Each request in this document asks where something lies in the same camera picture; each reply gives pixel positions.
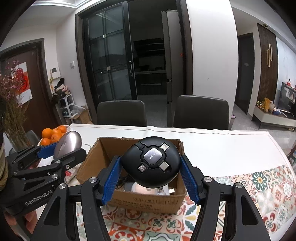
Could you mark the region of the person's left hand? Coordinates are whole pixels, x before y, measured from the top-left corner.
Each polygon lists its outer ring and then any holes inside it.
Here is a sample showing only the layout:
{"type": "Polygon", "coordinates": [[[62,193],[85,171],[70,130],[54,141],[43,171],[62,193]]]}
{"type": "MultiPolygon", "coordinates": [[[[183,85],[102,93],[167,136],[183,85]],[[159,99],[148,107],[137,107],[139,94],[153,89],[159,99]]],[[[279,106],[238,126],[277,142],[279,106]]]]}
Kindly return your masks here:
{"type": "MultiPolygon", "coordinates": [[[[4,217],[9,226],[16,226],[18,224],[17,219],[14,216],[7,213],[6,211],[4,211],[4,217]]],[[[28,232],[32,234],[38,222],[37,213],[35,210],[31,211],[19,220],[23,221],[28,232]]]]}

